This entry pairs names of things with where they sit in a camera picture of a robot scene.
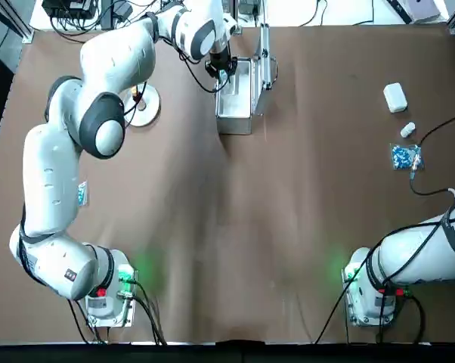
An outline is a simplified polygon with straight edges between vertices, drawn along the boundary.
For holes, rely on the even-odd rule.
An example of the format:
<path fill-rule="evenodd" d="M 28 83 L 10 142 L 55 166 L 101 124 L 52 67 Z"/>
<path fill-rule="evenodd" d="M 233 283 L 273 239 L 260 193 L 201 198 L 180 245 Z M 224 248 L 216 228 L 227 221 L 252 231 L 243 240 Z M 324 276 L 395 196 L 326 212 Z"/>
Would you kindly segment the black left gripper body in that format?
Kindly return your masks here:
<path fill-rule="evenodd" d="M 217 80 L 221 79 L 221 72 L 224 71 L 227 76 L 232 76 L 237 70 L 238 57 L 233 57 L 229 51 L 220 53 L 210 53 L 209 59 L 205 61 L 205 70 Z"/>

